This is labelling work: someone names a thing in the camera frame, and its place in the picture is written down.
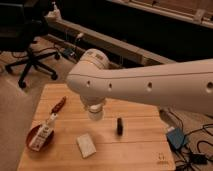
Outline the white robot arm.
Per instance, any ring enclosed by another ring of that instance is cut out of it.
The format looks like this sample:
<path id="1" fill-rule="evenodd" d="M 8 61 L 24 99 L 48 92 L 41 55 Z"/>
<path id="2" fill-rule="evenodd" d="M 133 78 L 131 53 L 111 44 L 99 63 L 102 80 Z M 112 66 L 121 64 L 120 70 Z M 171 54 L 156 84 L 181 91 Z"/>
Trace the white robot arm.
<path id="1" fill-rule="evenodd" d="M 67 86 L 87 106 L 112 98 L 213 116 L 213 59 L 111 69 L 103 52 L 89 49 Z"/>

